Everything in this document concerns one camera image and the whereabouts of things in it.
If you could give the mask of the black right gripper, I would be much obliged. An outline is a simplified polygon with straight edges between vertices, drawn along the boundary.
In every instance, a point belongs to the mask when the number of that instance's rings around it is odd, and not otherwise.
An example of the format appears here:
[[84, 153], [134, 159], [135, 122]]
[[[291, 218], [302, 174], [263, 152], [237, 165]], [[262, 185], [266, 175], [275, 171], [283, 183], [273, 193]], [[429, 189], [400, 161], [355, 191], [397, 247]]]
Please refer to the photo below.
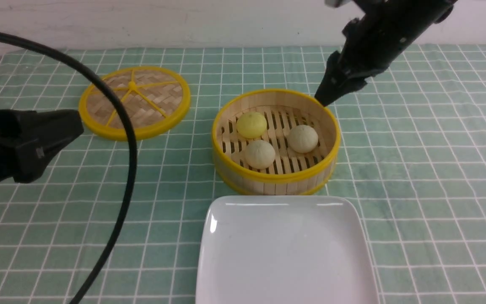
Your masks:
[[441, 23], [453, 11], [453, 0], [357, 0], [364, 15], [343, 29], [341, 53], [328, 57], [314, 98], [329, 106], [367, 85], [404, 52], [428, 27]]

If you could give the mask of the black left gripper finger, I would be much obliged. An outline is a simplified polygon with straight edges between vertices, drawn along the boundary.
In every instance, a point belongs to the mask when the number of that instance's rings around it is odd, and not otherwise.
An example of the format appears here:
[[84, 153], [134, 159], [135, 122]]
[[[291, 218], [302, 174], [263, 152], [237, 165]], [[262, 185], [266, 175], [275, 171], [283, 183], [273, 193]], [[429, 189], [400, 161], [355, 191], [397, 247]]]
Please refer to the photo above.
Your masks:
[[53, 158], [84, 132], [77, 110], [0, 109], [0, 182], [39, 179]]

